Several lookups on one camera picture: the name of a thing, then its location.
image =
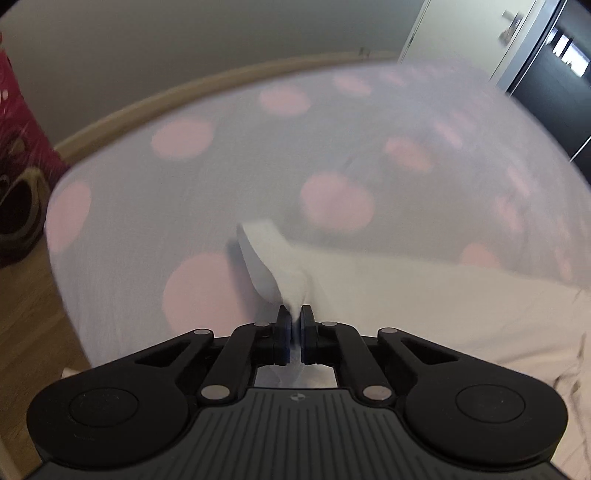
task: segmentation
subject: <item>door handle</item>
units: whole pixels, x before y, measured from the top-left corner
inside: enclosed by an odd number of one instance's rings
[[[513,21],[511,22],[511,25],[509,26],[509,28],[507,28],[507,30],[505,30],[499,36],[499,38],[501,39],[501,41],[505,45],[508,45],[509,43],[511,43],[511,39],[513,38],[513,35],[515,35],[515,32],[517,32],[517,29],[521,25],[521,22],[523,22],[524,18],[525,18],[525,16],[523,13],[517,12],[517,15],[513,18]]]

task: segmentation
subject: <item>wooden floor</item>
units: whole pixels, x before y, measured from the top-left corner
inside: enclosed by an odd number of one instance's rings
[[[42,238],[28,257],[0,270],[0,472],[7,479],[39,465],[25,414],[65,367],[89,365],[61,306]]]

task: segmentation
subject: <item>white bedding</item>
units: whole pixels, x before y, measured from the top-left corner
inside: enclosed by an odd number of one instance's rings
[[[198,100],[62,179],[47,242],[91,364],[197,327],[223,336],[272,320],[277,305],[254,289],[236,243],[239,223],[262,218],[315,248],[479,265],[581,299],[591,284],[589,189],[535,119],[461,66],[343,66]],[[563,314],[554,336],[571,355]],[[480,339],[482,355],[514,347],[507,330],[472,322],[466,341]],[[572,377],[559,380],[582,395]]]
[[[293,318],[309,304],[317,322],[368,336],[399,328],[552,385],[569,411],[553,461],[572,478],[589,478],[588,292],[490,268],[289,244],[271,222],[242,225],[238,239],[256,290],[283,301]],[[332,386],[330,377],[319,381],[324,374],[307,367],[298,386]]]

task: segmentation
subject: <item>polka dot sheet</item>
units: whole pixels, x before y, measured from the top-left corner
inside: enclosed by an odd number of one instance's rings
[[[273,320],[236,243],[257,219],[323,248],[591,284],[586,183],[480,73],[318,70],[198,100],[62,179],[47,243],[91,364]]]

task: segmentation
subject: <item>red bag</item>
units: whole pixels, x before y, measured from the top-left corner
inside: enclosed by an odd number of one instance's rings
[[[0,51],[0,267],[25,257],[43,234],[51,190],[66,172]]]

